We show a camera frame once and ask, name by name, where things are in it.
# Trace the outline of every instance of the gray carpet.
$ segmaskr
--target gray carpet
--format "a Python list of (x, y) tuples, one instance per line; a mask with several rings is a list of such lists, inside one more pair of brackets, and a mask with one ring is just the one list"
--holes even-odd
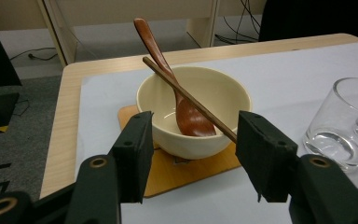
[(24, 79), (20, 99), (5, 133), (0, 133), (0, 193), (25, 191), (37, 201), (42, 186), (48, 144), (61, 76)]

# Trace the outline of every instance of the wooden stick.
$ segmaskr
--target wooden stick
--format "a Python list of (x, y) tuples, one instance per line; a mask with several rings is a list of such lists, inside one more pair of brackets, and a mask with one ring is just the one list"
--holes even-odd
[(211, 111), (209, 111), (203, 104), (201, 104), (196, 98), (194, 98), (188, 91), (177, 84), (171, 77), (164, 73), (158, 65), (156, 65), (149, 58), (143, 58), (144, 63), (149, 66), (157, 75), (159, 75), (165, 82), (167, 82), (175, 91), (179, 92), (185, 97), (199, 112), (205, 116), (210, 122), (212, 122), (223, 134), (225, 134), (232, 142), (237, 144), (237, 135), (232, 132), (225, 123), (218, 119)]

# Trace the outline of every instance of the white bowl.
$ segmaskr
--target white bowl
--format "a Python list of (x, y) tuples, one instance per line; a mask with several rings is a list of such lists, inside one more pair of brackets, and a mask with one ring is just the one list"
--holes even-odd
[[(252, 109), (247, 90), (232, 77), (205, 67), (175, 67), (179, 84), (221, 119), (234, 133), (240, 110)], [(153, 140), (168, 153), (188, 160), (203, 159), (225, 149), (230, 140), (216, 128), (217, 135), (182, 135), (176, 123), (173, 89), (158, 75), (148, 77), (139, 87), (136, 104), (140, 112), (154, 113)]]

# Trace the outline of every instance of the coaster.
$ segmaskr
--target coaster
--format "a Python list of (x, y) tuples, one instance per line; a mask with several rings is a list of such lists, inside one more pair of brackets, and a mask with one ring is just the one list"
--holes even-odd
[[(118, 119), (121, 129), (137, 113), (138, 109), (136, 105), (120, 108), (118, 110)], [(194, 161), (177, 158), (155, 145), (145, 197), (150, 198), (173, 189), (178, 189), (240, 166), (240, 162), (235, 156), (234, 143), (231, 143), (226, 149), (212, 157)]]

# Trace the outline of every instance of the white paper sheet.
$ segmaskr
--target white paper sheet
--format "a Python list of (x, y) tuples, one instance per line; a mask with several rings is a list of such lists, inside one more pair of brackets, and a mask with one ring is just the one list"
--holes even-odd
[[(264, 116), (298, 143), (333, 83), (358, 77), (358, 43), (295, 50), (191, 65), (220, 70), (250, 92), (253, 112)], [(106, 154), (120, 134), (117, 112), (135, 104), (151, 70), (86, 77), (81, 89), (76, 172), (86, 158)], [(349, 175), (358, 187), (358, 171)], [(123, 223), (290, 223), (288, 205), (257, 203), (242, 169), (123, 205)]]

